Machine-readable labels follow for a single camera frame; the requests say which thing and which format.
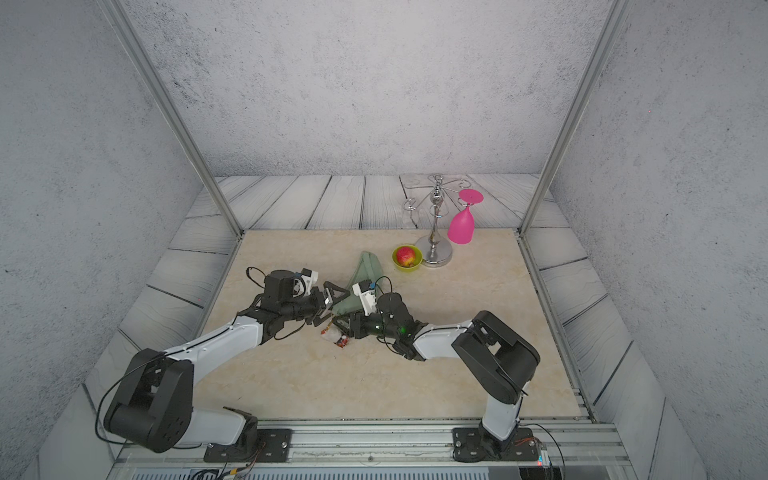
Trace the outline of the green corduroy bag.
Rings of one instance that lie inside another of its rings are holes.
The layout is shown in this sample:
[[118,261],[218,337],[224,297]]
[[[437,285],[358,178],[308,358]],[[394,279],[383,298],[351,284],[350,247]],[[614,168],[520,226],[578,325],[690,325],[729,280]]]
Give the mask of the green corduroy bag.
[[358,265],[346,289],[350,295],[332,308],[335,316],[345,316],[363,310],[361,300],[353,293],[353,286],[360,282],[370,285],[373,281],[384,275],[383,268],[378,257],[369,251],[363,251]]

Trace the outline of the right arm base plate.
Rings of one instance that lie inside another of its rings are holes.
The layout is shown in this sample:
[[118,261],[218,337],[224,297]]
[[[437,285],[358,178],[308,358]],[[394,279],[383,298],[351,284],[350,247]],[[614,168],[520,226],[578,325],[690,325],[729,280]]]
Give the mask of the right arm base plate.
[[539,463],[542,459],[538,439],[530,428],[515,427],[505,440],[499,440],[482,425],[452,429],[452,458],[461,463],[513,461]]

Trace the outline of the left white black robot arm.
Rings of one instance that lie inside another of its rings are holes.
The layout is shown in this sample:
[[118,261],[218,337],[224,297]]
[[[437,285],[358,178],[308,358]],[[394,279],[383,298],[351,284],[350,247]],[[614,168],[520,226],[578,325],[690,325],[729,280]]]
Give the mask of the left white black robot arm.
[[257,417],[232,407],[196,408],[195,387],[238,355],[279,340],[287,322],[319,325],[350,294],[317,280],[309,269],[274,270],[253,302],[223,326],[164,351],[139,351],[100,400],[103,429],[155,453],[200,445],[207,462],[255,458]]

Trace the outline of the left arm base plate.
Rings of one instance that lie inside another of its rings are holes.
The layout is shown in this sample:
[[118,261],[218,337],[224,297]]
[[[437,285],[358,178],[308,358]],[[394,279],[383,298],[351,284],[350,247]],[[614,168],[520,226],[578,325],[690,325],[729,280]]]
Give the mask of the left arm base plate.
[[262,428],[249,412],[231,407],[224,410],[239,415],[243,426],[232,444],[210,443],[203,456],[205,463],[285,463],[288,460],[292,429]]

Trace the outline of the white red doll keychain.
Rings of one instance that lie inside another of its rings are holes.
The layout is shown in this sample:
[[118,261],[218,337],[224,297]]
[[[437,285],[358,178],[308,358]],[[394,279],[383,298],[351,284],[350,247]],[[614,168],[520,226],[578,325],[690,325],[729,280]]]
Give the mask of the white red doll keychain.
[[348,343],[348,337],[342,332],[342,330],[333,323],[328,324],[322,331],[321,337],[338,346],[344,348]]

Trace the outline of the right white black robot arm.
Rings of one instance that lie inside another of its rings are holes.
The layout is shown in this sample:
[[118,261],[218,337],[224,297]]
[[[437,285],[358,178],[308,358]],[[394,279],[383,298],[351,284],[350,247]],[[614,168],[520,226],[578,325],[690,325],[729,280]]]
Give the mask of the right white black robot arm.
[[349,339],[374,337],[407,360],[461,360],[488,394],[478,427],[486,448],[503,451],[512,443],[541,356],[493,313],[482,310],[464,322],[433,325],[411,315],[400,294],[386,293],[371,307],[334,316],[332,324]]

